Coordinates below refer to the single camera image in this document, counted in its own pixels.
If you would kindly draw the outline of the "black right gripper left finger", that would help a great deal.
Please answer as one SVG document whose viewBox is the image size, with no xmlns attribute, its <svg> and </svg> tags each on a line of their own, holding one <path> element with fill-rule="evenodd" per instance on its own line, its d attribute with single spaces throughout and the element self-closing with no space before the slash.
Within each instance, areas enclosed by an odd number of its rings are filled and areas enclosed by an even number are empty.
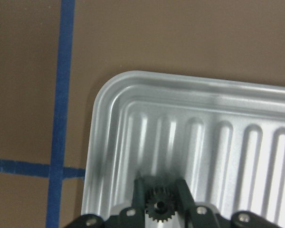
<svg viewBox="0 0 285 228">
<path fill-rule="evenodd" d="M 131 208 L 145 214 L 145 182 L 139 177 L 134 180 Z"/>
</svg>

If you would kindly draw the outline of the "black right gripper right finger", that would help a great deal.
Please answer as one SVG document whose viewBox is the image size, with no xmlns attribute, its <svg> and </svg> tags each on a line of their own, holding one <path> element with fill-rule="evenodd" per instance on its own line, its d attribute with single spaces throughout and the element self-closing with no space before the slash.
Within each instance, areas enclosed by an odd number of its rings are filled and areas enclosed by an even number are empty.
<svg viewBox="0 0 285 228">
<path fill-rule="evenodd" d="M 190 209 L 196 206 L 195 201 L 184 179 L 177 179 L 174 185 L 177 211 L 181 216 L 185 216 Z"/>
</svg>

